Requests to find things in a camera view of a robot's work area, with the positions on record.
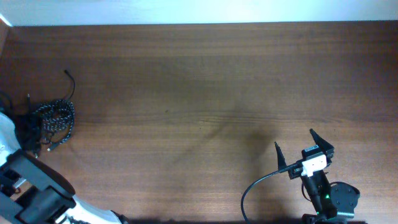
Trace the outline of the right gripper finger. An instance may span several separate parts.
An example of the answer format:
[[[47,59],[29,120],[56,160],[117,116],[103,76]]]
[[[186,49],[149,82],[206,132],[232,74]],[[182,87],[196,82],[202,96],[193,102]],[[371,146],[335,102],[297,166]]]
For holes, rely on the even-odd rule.
[[[285,161],[285,157],[283,155],[282,149],[280,148],[280,146],[278,145],[277,142],[274,143],[275,146],[275,150],[277,153],[277,168],[279,172],[283,172],[285,170],[285,168],[287,167],[286,161]]]
[[[335,148],[329,142],[320,137],[313,129],[310,129],[310,134],[312,135],[315,144],[320,148],[324,155],[326,155],[326,162],[331,163]]]

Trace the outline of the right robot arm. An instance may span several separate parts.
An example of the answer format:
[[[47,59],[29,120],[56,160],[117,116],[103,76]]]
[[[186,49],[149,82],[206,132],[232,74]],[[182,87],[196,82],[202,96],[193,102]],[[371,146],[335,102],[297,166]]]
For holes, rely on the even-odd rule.
[[[310,134],[314,146],[302,150],[302,159],[288,165],[278,144],[278,173],[287,172],[290,179],[302,181],[302,191],[306,191],[316,214],[304,214],[302,223],[347,223],[354,218],[354,210],[360,198],[360,191],[344,182],[329,182],[325,168],[331,165],[335,148],[321,138],[313,129]]]

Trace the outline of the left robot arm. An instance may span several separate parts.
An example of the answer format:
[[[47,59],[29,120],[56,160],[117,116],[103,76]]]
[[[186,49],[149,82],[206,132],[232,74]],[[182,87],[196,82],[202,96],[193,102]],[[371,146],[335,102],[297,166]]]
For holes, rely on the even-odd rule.
[[[76,196],[62,175],[24,152],[12,119],[1,113],[1,216],[10,223],[122,224],[131,221]]]

